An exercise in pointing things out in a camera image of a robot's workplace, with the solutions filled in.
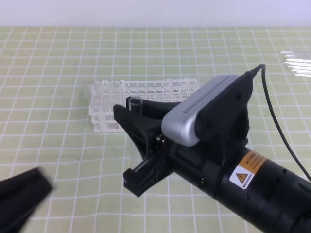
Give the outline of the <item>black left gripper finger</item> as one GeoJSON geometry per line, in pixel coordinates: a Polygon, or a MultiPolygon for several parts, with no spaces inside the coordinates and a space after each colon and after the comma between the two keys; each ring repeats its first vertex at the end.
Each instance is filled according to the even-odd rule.
{"type": "Polygon", "coordinates": [[[0,231],[19,233],[29,218],[53,191],[53,185],[39,168],[33,168],[0,182],[0,231]]]}

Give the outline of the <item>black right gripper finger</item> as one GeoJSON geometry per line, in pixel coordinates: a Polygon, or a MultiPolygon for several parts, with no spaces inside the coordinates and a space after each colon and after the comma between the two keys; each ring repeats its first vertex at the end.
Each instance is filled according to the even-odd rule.
{"type": "Polygon", "coordinates": [[[137,147],[142,158],[147,158],[159,150],[166,140],[162,133],[161,123],[164,116],[179,102],[156,102],[143,100],[142,114],[136,115],[126,106],[119,104],[113,107],[114,120],[125,130],[137,147]]]}

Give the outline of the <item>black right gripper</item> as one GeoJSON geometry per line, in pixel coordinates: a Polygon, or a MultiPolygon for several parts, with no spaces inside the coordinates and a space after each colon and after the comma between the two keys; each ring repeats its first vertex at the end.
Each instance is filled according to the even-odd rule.
{"type": "Polygon", "coordinates": [[[217,201],[247,201],[248,192],[229,180],[247,153],[248,117],[238,116],[224,133],[215,132],[191,147],[164,137],[146,159],[123,173],[123,186],[137,197],[173,172],[217,201]]]}

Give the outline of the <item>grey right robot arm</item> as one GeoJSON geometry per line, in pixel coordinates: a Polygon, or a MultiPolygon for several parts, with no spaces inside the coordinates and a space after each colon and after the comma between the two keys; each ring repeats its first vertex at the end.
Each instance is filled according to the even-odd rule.
{"type": "Polygon", "coordinates": [[[160,124],[178,103],[144,100],[141,114],[115,105],[114,119],[137,147],[142,162],[124,172],[124,187],[136,196],[176,173],[265,233],[311,230],[311,184],[246,147],[245,103],[229,114],[204,107],[195,119],[199,142],[187,147],[160,124]]]}

